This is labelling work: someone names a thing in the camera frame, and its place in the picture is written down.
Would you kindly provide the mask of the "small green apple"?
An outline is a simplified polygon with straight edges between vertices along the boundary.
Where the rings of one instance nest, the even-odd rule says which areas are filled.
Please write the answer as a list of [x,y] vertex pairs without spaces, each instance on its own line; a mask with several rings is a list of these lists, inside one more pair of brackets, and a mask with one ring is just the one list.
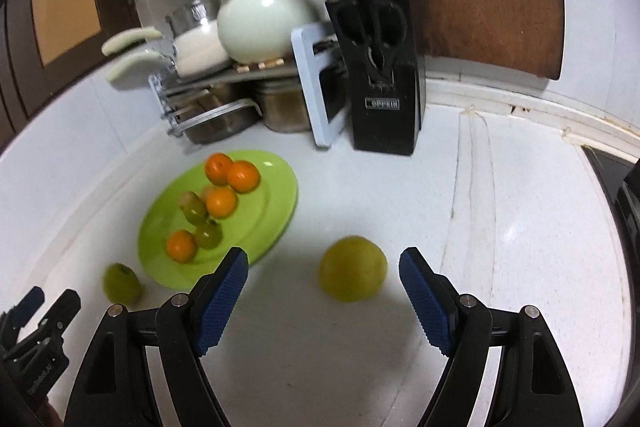
[[110,303],[135,306],[143,296],[143,286],[136,273],[127,265],[112,263],[102,277],[103,291]]

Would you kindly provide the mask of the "orange tangerine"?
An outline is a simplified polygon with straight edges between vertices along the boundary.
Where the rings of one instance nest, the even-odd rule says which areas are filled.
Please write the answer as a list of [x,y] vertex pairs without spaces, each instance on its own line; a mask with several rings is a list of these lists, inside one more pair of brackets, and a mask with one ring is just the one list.
[[238,202],[238,195],[228,186],[212,187],[205,197],[207,212],[214,219],[230,217],[238,207]]
[[236,193],[254,191],[261,179],[257,167],[247,160],[232,162],[227,169],[227,183]]
[[178,263],[190,262],[198,252],[194,236],[185,229],[172,232],[165,243],[167,256]]
[[226,154],[210,155],[204,164],[205,176],[210,183],[216,186],[225,186],[228,184],[228,170],[232,165],[233,160]]

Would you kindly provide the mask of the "small green tomato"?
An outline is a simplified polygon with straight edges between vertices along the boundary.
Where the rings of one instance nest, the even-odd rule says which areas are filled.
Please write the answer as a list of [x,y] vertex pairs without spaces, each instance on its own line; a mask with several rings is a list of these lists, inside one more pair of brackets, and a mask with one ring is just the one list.
[[221,226],[215,221],[205,220],[194,229],[193,237],[198,248],[210,251],[216,248],[221,242]]
[[186,191],[180,196],[179,207],[183,217],[191,225],[200,225],[208,217],[204,202],[192,191]]

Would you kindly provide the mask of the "large yellow-green pomelo fruit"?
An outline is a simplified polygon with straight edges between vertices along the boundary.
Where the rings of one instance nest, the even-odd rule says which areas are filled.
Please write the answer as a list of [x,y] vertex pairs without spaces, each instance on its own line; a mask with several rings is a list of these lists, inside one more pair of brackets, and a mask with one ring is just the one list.
[[340,303],[356,303],[382,289],[387,268],[386,256],[378,245],[362,236],[346,236],[323,254],[318,283],[326,295]]

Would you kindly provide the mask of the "black kitchen scissors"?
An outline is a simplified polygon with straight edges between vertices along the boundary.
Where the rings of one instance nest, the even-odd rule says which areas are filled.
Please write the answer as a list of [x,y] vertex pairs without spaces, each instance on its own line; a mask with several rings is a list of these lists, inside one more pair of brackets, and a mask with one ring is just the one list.
[[373,87],[390,89],[409,31],[398,0],[343,0],[332,15],[348,69],[366,74]]

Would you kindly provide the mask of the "green round plate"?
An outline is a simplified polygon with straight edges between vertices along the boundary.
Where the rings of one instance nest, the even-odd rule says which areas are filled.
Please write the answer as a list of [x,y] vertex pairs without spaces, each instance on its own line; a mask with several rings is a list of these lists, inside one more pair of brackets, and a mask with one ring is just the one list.
[[179,209],[179,197],[208,184],[204,165],[198,164],[173,179],[157,196],[144,216],[138,233],[138,258],[142,270],[162,286],[186,291],[200,277],[215,271],[227,251],[240,247],[250,263],[262,257],[288,226],[297,202],[297,179],[280,156],[266,150],[230,150],[233,160],[246,160],[260,173],[254,191],[239,196],[235,213],[220,221],[221,242],[213,249],[200,249],[194,258],[179,263],[166,254],[172,232],[194,228]]

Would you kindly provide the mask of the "steel pan under rack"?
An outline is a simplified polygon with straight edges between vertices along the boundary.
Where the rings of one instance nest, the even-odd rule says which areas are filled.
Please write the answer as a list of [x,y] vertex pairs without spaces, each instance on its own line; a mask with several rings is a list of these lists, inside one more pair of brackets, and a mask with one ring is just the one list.
[[251,98],[240,98],[192,116],[167,130],[173,138],[186,137],[195,145],[207,145],[236,135],[262,119],[262,110]]

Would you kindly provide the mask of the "black gas stove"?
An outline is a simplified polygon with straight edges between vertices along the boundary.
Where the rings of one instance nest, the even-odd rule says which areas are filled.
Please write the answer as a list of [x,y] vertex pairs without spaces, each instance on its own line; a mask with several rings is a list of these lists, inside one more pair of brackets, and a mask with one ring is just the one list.
[[629,279],[632,299],[639,300],[639,195],[634,176],[639,166],[604,150],[583,146],[591,168],[613,213]]

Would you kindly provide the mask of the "grey white pot rack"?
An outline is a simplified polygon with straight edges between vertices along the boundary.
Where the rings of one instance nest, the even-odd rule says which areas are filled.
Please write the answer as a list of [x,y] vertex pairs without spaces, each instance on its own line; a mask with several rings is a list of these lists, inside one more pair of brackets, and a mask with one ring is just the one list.
[[329,22],[313,23],[294,29],[291,43],[293,58],[282,65],[256,67],[246,72],[229,68],[191,82],[180,82],[177,74],[167,67],[152,74],[149,85],[160,106],[160,119],[169,129],[207,109],[240,98],[251,98],[259,105],[259,83],[297,78],[302,85],[314,144],[330,147],[342,132],[349,111],[346,66],[335,32]]

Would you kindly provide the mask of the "steel pot under rack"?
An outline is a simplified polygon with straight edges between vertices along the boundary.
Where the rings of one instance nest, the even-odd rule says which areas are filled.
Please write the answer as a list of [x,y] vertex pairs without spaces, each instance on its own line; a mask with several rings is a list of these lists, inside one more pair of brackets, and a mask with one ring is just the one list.
[[310,130],[303,89],[297,78],[259,83],[257,96],[264,123],[270,130],[279,133]]

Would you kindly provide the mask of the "black knife block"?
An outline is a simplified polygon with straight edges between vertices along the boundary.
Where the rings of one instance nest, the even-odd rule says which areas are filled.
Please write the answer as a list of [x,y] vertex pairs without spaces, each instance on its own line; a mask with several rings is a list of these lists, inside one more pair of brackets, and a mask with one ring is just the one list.
[[348,72],[354,147],[412,155],[423,103],[409,0],[337,0],[326,8]]

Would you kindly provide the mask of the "white ceramic kettle pot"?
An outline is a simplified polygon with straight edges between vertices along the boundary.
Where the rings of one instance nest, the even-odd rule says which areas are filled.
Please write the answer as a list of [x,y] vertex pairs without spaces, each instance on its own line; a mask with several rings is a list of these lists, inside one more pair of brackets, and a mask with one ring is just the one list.
[[292,55],[292,31],[327,19],[323,0],[220,0],[218,36],[233,61],[257,64]]

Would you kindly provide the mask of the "dark brown window frame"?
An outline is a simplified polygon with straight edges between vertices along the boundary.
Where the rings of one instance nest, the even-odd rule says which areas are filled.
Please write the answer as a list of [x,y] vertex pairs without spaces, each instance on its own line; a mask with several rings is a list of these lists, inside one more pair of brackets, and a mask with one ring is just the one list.
[[140,23],[134,0],[1,3],[1,145],[106,62],[102,44]]

